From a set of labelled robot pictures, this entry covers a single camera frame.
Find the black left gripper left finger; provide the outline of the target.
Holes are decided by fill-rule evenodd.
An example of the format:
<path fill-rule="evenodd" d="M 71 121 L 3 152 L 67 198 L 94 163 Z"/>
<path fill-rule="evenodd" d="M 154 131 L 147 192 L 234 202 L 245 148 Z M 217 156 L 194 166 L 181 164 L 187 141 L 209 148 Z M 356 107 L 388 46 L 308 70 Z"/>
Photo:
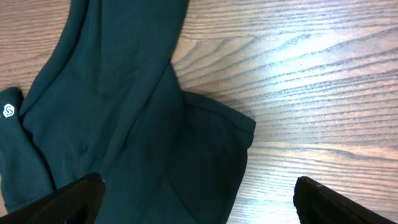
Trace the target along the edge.
<path fill-rule="evenodd" d="M 92 172 L 1 217 L 1 224 L 93 224 L 105 191 L 104 180 Z"/>

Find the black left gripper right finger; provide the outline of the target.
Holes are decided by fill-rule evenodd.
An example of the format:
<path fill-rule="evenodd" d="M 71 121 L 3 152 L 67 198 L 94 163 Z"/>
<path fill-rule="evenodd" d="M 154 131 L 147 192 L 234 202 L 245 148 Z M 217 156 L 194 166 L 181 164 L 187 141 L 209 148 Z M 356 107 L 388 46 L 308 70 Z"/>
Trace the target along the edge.
<path fill-rule="evenodd" d="M 395 224 L 306 176 L 296 181 L 293 203 L 301 224 Z"/>

